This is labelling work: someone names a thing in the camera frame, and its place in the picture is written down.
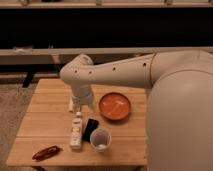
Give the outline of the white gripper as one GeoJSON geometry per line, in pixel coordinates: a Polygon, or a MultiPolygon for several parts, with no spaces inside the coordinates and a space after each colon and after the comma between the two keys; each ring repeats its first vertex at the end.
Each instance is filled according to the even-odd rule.
{"type": "Polygon", "coordinates": [[[90,85],[72,85],[73,112],[78,112],[85,105],[93,110],[94,94],[90,85]]]}

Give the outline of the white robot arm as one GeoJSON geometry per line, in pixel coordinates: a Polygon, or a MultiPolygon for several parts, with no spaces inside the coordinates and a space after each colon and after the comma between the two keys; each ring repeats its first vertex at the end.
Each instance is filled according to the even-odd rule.
{"type": "Polygon", "coordinates": [[[92,84],[148,89],[148,171],[213,171],[213,53],[163,52],[101,65],[82,54],[60,78],[74,101],[92,84]]]}

